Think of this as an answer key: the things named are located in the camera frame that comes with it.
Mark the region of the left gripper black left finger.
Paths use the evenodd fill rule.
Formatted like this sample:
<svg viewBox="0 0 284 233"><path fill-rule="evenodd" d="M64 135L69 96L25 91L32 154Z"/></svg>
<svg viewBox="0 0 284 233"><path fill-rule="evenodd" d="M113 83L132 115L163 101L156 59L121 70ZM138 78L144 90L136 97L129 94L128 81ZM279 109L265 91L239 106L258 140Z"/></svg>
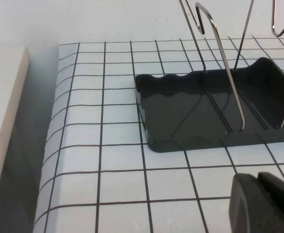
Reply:
<svg viewBox="0 0 284 233"><path fill-rule="evenodd" d="M233 233L279 233L282 230L276 203L250 174L239 173L233 178L229 218Z"/></svg>

